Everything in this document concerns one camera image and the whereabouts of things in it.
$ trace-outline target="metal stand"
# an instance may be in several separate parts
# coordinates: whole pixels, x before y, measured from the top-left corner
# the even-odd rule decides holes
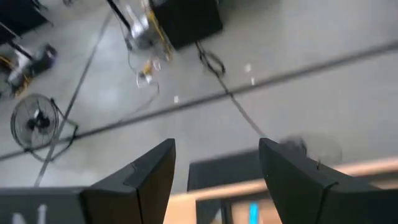
[[[112,0],[106,0],[111,6],[111,9],[116,13],[116,15],[119,17],[119,19],[122,21],[122,23],[126,26],[127,30],[130,32],[131,26],[127,19],[124,17],[123,13],[119,10],[119,8],[116,6],[116,4]]]
[[[58,153],[56,153],[55,155],[53,155],[53,156],[49,159],[49,162],[53,162],[53,161],[55,161],[56,159],[58,159],[62,154],[64,154],[64,153],[70,148],[70,146],[73,144],[73,142],[74,142],[74,140],[75,140],[75,138],[76,138],[76,133],[77,133],[77,130],[78,130],[78,128],[79,128],[79,125],[78,125],[76,122],[74,122],[74,121],[72,121],[72,120],[70,120],[70,119],[68,119],[68,118],[65,117],[65,115],[62,113],[61,109],[57,106],[57,104],[55,104],[55,101],[54,101],[53,98],[51,98],[50,101],[51,101],[51,104],[53,104],[53,106],[57,109],[57,112],[61,115],[62,119],[63,119],[66,123],[68,123],[69,125],[71,125],[71,126],[74,127],[73,134],[72,134],[71,140],[69,141],[68,145],[65,146],[61,151],[59,151]],[[40,161],[40,162],[45,162],[45,161],[46,161],[46,159],[44,159],[43,157],[37,155],[37,154],[34,152],[33,149],[29,149],[29,148],[28,148],[28,149],[24,149],[24,152],[30,153],[35,159],[37,159],[37,160]]]

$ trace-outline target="fan guard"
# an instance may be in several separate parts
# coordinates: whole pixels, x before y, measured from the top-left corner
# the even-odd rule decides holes
[[[40,94],[31,94],[22,99],[11,116],[12,137],[24,149],[48,146],[58,125],[57,106]]]

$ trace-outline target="electrical cable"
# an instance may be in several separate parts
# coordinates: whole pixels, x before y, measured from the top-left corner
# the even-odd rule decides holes
[[[217,78],[218,82],[220,83],[221,87],[223,87],[225,93],[229,95],[231,98],[232,103],[235,105],[235,107],[238,109],[238,111],[241,113],[243,118],[250,124],[252,129],[260,136],[260,137],[265,137],[266,135],[264,134],[263,131],[261,131],[260,127],[255,124],[255,122],[250,118],[250,116],[246,113],[246,111],[243,109],[243,107],[240,105],[240,103],[235,99],[234,95],[230,92],[230,90],[227,88],[225,83],[222,81],[222,76],[225,75],[225,66],[224,63],[221,61],[220,58],[217,57],[212,52],[206,51],[201,43],[195,42],[195,45],[198,49],[198,54],[199,54],[199,60],[202,62],[202,64],[211,72],[215,75]],[[220,69],[216,69],[212,64],[210,63],[210,60],[212,60],[214,63],[216,63]]]
[[[0,56],[0,60],[2,60],[4,63],[6,63],[10,69],[15,68],[15,65],[10,60],[8,60],[6,57]]]
[[[151,20],[152,23],[154,24],[156,32],[159,34],[160,39],[162,40],[162,43],[163,43],[164,47],[166,48],[168,60],[171,60],[172,50],[168,44],[168,41],[165,38],[165,35],[163,35],[163,32],[161,31],[160,26],[157,23],[154,12],[152,10],[146,9],[146,14],[147,14],[147,18],[149,20]]]
[[[125,38],[125,37],[126,37],[126,34],[124,33],[124,30],[123,30],[123,26],[122,26],[122,24],[121,24],[121,21],[120,21],[120,19],[119,19],[119,17],[118,17],[117,15],[115,15],[115,16],[116,16],[116,19],[117,19],[118,22],[119,22],[120,30],[121,30],[121,32],[122,32],[122,34],[123,34],[123,37]],[[155,87],[156,87],[156,92],[155,92],[145,103],[143,103],[142,105],[138,106],[138,107],[137,107],[136,109],[134,109],[132,112],[130,112],[130,113],[124,115],[123,118],[122,118],[122,119],[119,119],[117,123],[120,123],[120,122],[123,122],[123,121],[125,121],[125,120],[127,120],[127,119],[130,119],[131,116],[133,116],[134,114],[136,114],[136,113],[138,113],[138,112],[140,112],[140,111],[142,111],[142,110],[148,109],[148,107],[151,105],[151,103],[152,103],[154,100],[156,100],[156,98],[160,95],[160,85],[159,85],[159,82],[155,82],[155,81],[151,80],[150,82],[146,82],[146,83],[147,83],[146,85],[140,84],[140,82],[139,82],[140,74],[139,74],[139,72],[137,71],[137,69],[134,68],[134,67],[131,65],[130,50],[129,50],[129,47],[127,46],[127,40],[124,39],[124,41],[126,42],[127,63],[128,63],[128,65],[129,65],[131,71],[136,75],[136,84],[137,84],[137,87],[138,87],[138,88],[144,88],[144,87],[147,87],[147,86],[155,86]]]
[[[358,63],[363,60],[370,59],[373,57],[379,57],[379,56],[385,55],[385,54],[388,55],[388,54],[396,52],[397,50],[398,50],[398,40],[393,40],[391,42],[384,43],[382,45],[373,46],[373,47],[370,47],[367,49],[360,50],[358,52],[353,52],[350,54],[339,56],[338,58],[333,58],[331,60],[327,60],[324,62],[316,63],[313,65],[308,65],[308,66],[303,67],[298,70],[277,73],[277,74],[271,75],[270,78],[266,78],[264,80],[257,82],[256,85],[243,85],[243,86],[239,86],[237,88],[233,88],[232,90],[230,90],[230,93],[232,93],[234,95],[238,95],[238,94],[248,93],[250,91],[254,91],[254,90],[258,90],[258,89],[266,89],[266,88],[269,88],[270,86],[274,86],[274,85],[281,85],[283,83],[290,82],[292,80],[296,80],[299,78],[321,75],[321,74],[324,74],[325,71],[329,71],[331,69],[341,68],[341,67],[353,64],[353,63]],[[229,97],[229,95],[226,94],[225,92],[215,93],[210,96],[205,96],[203,98],[199,98],[199,99],[192,100],[192,101],[189,101],[186,103],[182,103],[180,105],[172,105],[172,106],[169,106],[169,107],[161,109],[161,110],[153,111],[153,112],[150,112],[147,114],[136,116],[131,119],[127,119],[120,123],[107,124],[107,125],[104,125],[99,128],[95,128],[95,129],[92,129],[89,131],[78,133],[75,136],[75,140],[81,140],[84,138],[94,136],[95,134],[104,133],[104,132],[112,131],[112,130],[122,128],[125,126],[137,124],[139,122],[147,121],[152,118],[158,118],[159,116],[164,116],[165,114],[170,114],[170,113],[174,113],[174,112],[178,112],[178,111],[187,110],[187,109],[193,108],[195,106],[204,105],[205,103],[210,103],[212,101],[221,100],[224,97]],[[63,144],[63,143],[69,142],[70,140],[71,140],[71,136],[65,136],[63,138],[60,138],[54,144],[56,144],[56,145]],[[31,150],[32,151],[40,151],[43,149],[45,149],[45,146],[34,147]],[[0,162],[5,161],[7,159],[15,158],[17,156],[22,156],[24,154],[25,154],[24,151],[10,152],[8,154],[1,155]]]

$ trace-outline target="yellow cable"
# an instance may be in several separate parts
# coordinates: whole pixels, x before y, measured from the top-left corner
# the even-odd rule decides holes
[[[172,51],[167,43],[166,38],[163,35],[163,32],[160,30],[159,26],[157,25],[157,21],[156,21],[154,12],[151,10],[147,10],[146,13],[147,13],[148,19],[150,19],[154,23],[157,33],[159,34],[160,38],[162,39],[163,44],[166,46],[167,55],[169,56],[169,60],[171,60]]]
[[[29,86],[30,82],[32,81],[31,78],[26,77],[25,74],[23,74],[24,76],[24,84],[22,84],[22,86],[16,91],[15,95],[19,96],[23,91],[25,91],[27,89],[27,87]]]
[[[13,65],[7,58],[5,58],[3,56],[0,56],[0,60],[5,62],[11,69],[13,69],[15,67],[15,65]]]

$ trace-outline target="black speaker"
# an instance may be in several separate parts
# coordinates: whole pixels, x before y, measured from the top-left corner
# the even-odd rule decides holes
[[[223,28],[216,0],[151,0],[150,6],[176,50]]]

